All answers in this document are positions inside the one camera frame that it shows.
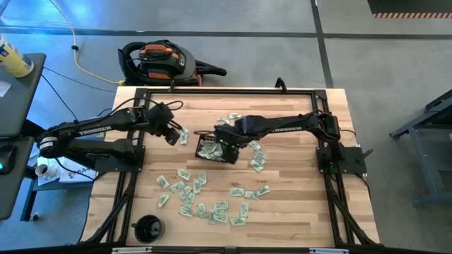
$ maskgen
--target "desk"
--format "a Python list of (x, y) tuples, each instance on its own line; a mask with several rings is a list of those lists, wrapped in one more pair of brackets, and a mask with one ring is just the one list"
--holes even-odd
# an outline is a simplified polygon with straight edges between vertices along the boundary
[[(119, 87), (114, 104), (118, 105), (135, 95), (137, 87)], [(200, 90), (224, 87), (181, 87), (175, 89)], [(158, 87), (153, 90), (167, 90)], [(274, 90), (274, 88), (248, 88), (249, 90)], [(345, 91), (328, 89), (330, 110), (339, 119), (342, 129), (352, 130), (350, 111)], [(316, 165), (315, 149), (317, 139), (307, 132), (279, 133), (268, 135), (259, 143), (268, 159), (265, 169), (257, 174), (248, 162), (253, 154), (250, 148), (241, 150), (235, 165), (209, 162), (194, 157), (198, 136), (195, 130), (212, 130), (217, 118), (231, 112), (242, 115), (258, 114), (265, 117), (292, 116), (312, 111), (311, 98), (306, 95), (218, 95), (210, 94), (158, 94), (152, 99), (157, 102), (184, 101), (184, 107), (174, 111), (174, 120), (190, 130), (187, 146), (179, 143), (169, 146), (164, 138), (146, 134), (145, 163), (138, 175), (130, 223), (146, 214), (154, 214), (166, 225), (165, 235), (153, 246), (241, 246), (241, 247), (306, 247), (333, 246), (330, 216), (326, 199), (325, 183)], [(352, 133), (342, 132), (341, 141), (345, 146), (355, 145)], [(125, 138), (126, 133), (111, 131), (106, 140)], [(163, 175), (170, 184), (181, 180), (177, 169), (185, 168), (195, 177), (199, 171), (206, 171), (208, 182), (194, 203), (195, 217), (179, 215), (182, 204), (177, 195), (163, 190), (155, 180)], [(118, 173), (107, 173), (93, 186), (90, 197), (88, 218), (82, 240), (91, 237), (109, 214), (117, 187)], [(374, 216), (367, 187), (355, 175), (344, 175), (344, 184), (350, 212), (369, 237), (378, 242)], [(193, 177), (188, 181), (193, 184)], [(239, 204), (243, 198), (232, 198), (231, 187), (256, 190), (269, 185), (271, 192), (261, 196), (259, 201), (250, 202), (249, 218), (246, 226), (231, 227), (229, 224), (209, 225), (206, 219), (196, 217), (196, 205), (204, 202), (209, 208), (221, 200), (230, 202), (230, 217), (239, 214)], [(163, 192), (171, 198), (162, 208), (157, 208), (157, 200)], [(115, 240), (119, 235), (122, 218), (119, 215)], [(343, 220), (338, 216), (341, 236), (345, 238)], [(128, 246), (141, 245), (129, 228)]]

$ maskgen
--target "spray can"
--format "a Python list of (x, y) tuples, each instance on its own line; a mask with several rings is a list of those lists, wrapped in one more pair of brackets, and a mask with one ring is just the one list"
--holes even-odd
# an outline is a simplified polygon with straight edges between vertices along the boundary
[(0, 68), (16, 78), (28, 75), (35, 65), (13, 46), (3, 35), (0, 35)]

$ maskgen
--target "table leg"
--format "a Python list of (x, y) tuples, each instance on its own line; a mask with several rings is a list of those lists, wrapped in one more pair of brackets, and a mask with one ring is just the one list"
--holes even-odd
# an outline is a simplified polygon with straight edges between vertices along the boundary
[(36, 178), (31, 180), (30, 187), (28, 189), (28, 194), (27, 194), (27, 198), (25, 199), (25, 204), (23, 206), (22, 215), (20, 216), (20, 220), (22, 222), (30, 222), (30, 221), (35, 221), (38, 219), (37, 215), (33, 215), (33, 217), (31, 216), (31, 212), (33, 209), (33, 205), (35, 204), (35, 198), (36, 198), (36, 193), (37, 193), (37, 191), (33, 190), (35, 181), (37, 181)]

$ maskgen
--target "cable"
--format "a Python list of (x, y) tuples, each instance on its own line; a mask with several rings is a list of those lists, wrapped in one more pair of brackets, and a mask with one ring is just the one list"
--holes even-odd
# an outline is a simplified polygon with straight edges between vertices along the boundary
[(99, 75), (96, 75), (96, 74), (94, 74), (94, 73), (91, 73), (91, 72), (85, 70), (82, 66), (80, 66), (80, 65), (78, 64), (78, 62), (77, 62), (77, 53), (76, 53), (77, 50), (78, 50), (78, 46), (77, 46), (77, 41), (76, 41), (76, 33), (73, 31), (72, 24), (71, 24), (71, 22), (69, 22), (69, 19), (66, 17), (66, 15), (64, 15), (63, 11), (61, 11), (60, 8), (58, 8), (58, 6), (57, 6), (52, 0), (49, 0), (49, 1), (50, 1), (50, 3), (52, 3), (53, 6), (55, 6), (55, 8), (58, 10), (58, 12), (60, 12), (60, 14), (63, 16), (63, 18), (64, 18), (64, 19), (66, 20), (66, 22), (68, 23), (69, 28), (71, 29), (71, 32), (72, 32), (72, 38), (73, 38), (73, 45), (72, 45), (72, 47), (71, 47), (72, 50), (73, 50), (73, 61), (76, 63), (77, 67), (79, 67), (79, 69), (81, 69), (82, 71), (84, 71), (84, 72), (90, 74), (91, 76), (94, 76), (94, 77), (96, 77), (96, 78), (99, 78), (100, 80), (103, 80), (103, 81), (108, 82), (108, 83), (111, 83), (111, 84), (122, 85), (122, 84), (124, 83), (124, 80), (111, 81), (111, 80), (109, 80), (109, 79), (103, 78), (103, 77), (101, 77), (101, 76), (99, 76)]
[(356, 133), (355, 133), (354, 131), (352, 131), (352, 130), (343, 130), (343, 129), (339, 128), (339, 131), (348, 131), (348, 132), (350, 132), (350, 133), (355, 134), (355, 136), (356, 136)]
[(80, 173), (80, 172), (77, 172), (77, 171), (70, 170), (70, 169), (66, 168), (65, 166), (63, 166), (63, 165), (61, 164), (61, 162), (59, 161), (58, 158), (55, 158), (55, 160), (56, 160), (56, 162), (58, 162), (58, 165), (59, 165), (61, 168), (65, 169), (65, 170), (67, 170), (67, 171), (69, 171), (69, 172), (71, 172), (71, 173), (79, 174), (79, 175), (81, 175), (81, 176), (86, 177), (87, 179), (91, 179), (92, 181), (94, 181), (94, 178), (89, 177), (89, 176), (85, 175), (84, 173)]
[(45, 81), (47, 82), (47, 84), (50, 85), (50, 87), (53, 89), (53, 91), (56, 93), (56, 95), (58, 96), (58, 98), (61, 100), (61, 102), (63, 102), (64, 106), (66, 106), (66, 108), (72, 113), (73, 117), (78, 121), (77, 116), (74, 114), (74, 112), (71, 110), (71, 108), (69, 108), (69, 106), (64, 102), (64, 100), (61, 98), (61, 96), (59, 96), (58, 92), (55, 90), (54, 86), (44, 77), (44, 75), (41, 74), (41, 76), (45, 79)]
[(67, 78), (67, 79), (69, 79), (69, 80), (72, 80), (72, 81), (75, 82), (75, 83), (79, 83), (80, 85), (84, 85), (84, 86), (87, 86), (87, 87), (91, 87), (92, 89), (96, 89), (96, 90), (101, 90), (101, 91), (105, 91), (105, 92), (113, 92), (113, 93), (116, 93), (116, 91), (110, 91), (110, 90), (106, 90), (106, 89), (94, 87), (94, 86), (92, 86), (92, 85), (86, 85), (85, 83), (82, 83), (82, 82), (80, 82), (80, 81), (78, 81), (78, 80), (75, 80), (75, 79), (70, 78), (70, 77), (67, 77), (67, 76), (65, 76), (65, 75), (63, 75), (63, 74), (57, 73), (56, 71), (54, 71), (54, 70), (52, 70), (52, 69), (50, 69), (50, 68), (47, 68), (46, 66), (44, 66), (44, 68), (47, 69), (48, 71), (51, 71), (51, 72), (57, 74), (57, 75), (60, 75), (60, 76), (63, 77), (63, 78)]
[(171, 104), (174, 104), (174, 103), (180, 103), (181, 106), (180, 106), (180, 107), (177, 107), (177, 108), (175, 108), (175, 109), (170, 109), (171, 111), (179, 110), (179, 109), (181, 109), (181, 108), (184, 106), (184, 102), (183, 102), (183, 101), (173, 101), (173, 102), (170, 102), (170, 103), (168, 103), (168, 104), (166, 104), (166, 105), (167, 105), (168, 107), (170, 107), (170, 105), (171, 105)]
[(112, 109), (110, 109), (110, 108), (108, 108), (108, 109), (104, 109), (104, 110), (102, 110), (97, 116), (100, 116), (101, 114), (103, 114), (105, 111), (107, 111), (107, 110), (112, 110)]
[(361, 180), (366, 184), (367, 192), (369, 193), (369, 199), (372, 199), (372, 197), (370, 196), (370, 187), (369, 187), (369, 184), (367, 183), (366, 179), (364, 179), (364, 177), (362, 177), (360, 174), (355, 174), (355, 175), (358, 176), (359, 178), (361, 178)]

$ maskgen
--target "white label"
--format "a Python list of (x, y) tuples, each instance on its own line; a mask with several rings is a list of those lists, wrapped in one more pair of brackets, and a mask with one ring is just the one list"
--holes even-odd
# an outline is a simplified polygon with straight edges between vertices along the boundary
[(6, 92), (8, 92), (10, 87), (11, 87), (10, 83), (0, 81), (0, 97), (5, 96)]

